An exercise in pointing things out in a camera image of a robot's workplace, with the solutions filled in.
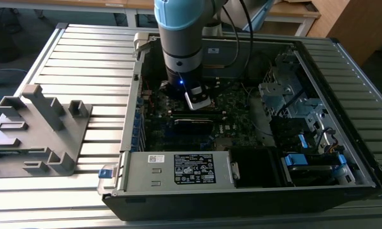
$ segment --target power supply label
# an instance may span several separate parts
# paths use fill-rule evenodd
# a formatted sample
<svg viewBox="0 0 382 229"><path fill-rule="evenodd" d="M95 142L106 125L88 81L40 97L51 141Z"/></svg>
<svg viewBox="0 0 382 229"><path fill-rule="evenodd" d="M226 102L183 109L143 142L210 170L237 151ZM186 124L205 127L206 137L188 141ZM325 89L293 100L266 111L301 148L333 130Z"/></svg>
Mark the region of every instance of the power supply label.
<svg viewBox="0 0 382 229"><path fill-rule="evenodd" d="M174 175L178 185L215 184L213 154L175 154Z"/></svg>

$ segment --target table leg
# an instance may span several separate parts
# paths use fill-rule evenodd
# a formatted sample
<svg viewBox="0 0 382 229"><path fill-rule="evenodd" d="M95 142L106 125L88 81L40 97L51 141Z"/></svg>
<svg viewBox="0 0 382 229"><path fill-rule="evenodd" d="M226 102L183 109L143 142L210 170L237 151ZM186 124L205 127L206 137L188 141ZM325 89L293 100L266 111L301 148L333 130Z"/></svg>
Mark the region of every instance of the table leg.
<svg viewBox="0 0 382 229"><path fill-rule="evenodd" d="M303 23L301 24L298 31L295 32L295 36L305 37L307 36L309 30L314 23L314 18L306 18Z"/></svg>
<svg viewBox="0 0 382 229"><path fill-rule="evenodd" d="M33 10L37 18L44 18L44 10Z"/></svg>
<svg viewBox="0 0 382 229"><path fill-rule="evenodd" d="M126 9L126 16L127 16L127 26L131 29L136 29L138 28L136 9Z"/></svg>
<svg viewBox="0 0 382 229"><path fill-rule="evenodd" d="M118 26L124 26L124 21L127 19L127 16L124 13L114 13L115 21Z"/></svg>

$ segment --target barcode sticker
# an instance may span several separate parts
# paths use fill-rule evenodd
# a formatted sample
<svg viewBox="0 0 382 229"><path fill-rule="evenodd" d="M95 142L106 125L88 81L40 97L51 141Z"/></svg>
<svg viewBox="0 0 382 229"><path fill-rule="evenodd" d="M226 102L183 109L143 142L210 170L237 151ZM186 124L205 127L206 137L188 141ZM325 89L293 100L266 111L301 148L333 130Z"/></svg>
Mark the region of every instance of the barcode sticker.
<svg viewBox="0 0 382 229"><path fill-rule="evenodd" d="M164 155L148 155L148 163L163 163Z"/></svg>
<svg viewBox="0 0 382 229"><path fill-rule="evenodd" d="M218 54L218 53L219 53L219 49L218 48L209 49L209 54Z"/></svg>

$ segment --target wooden table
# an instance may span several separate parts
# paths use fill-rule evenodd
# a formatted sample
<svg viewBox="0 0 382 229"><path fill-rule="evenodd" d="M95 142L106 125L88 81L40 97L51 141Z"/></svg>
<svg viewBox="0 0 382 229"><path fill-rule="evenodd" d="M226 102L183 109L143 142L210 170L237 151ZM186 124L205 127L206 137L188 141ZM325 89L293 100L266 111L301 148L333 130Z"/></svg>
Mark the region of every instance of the wooden table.
<svg viewBox="0 0 382 229"><path fill-rule="evenodd" d="M154 14L154 0L0 0L0 7L124 13L131 29L138 28L139 14ZM295 35L306 36L319 16L302 3L281 2L273 6L266 21L298 23Z"/></svg>

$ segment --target metal slotted surface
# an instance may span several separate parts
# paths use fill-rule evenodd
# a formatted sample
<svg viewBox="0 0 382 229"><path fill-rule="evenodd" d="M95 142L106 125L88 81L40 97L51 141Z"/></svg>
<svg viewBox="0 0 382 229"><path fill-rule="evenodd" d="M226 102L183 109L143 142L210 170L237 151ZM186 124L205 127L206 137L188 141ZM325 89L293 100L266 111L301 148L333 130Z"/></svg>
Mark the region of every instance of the metal slotted surface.
<svg viewBox="0 0 382 229"><path fill-rule="evenodd" d="M159 222L122 222L116 218L96 192L98 171L104 164L115 164L119 159L136 32L139 30L88 25L69 25L67 29L55 31L16 95L24 84L39 83L44 94L56 96L61 103L80 99L95 105L82 155L76 172L69 177L0 179L0 229L167 228L309 219L382 220L382 196L314 214ZM257 37L298 39L270 35ZM382 97L338 44L329 39L299 40L382 165Z"/></svg>

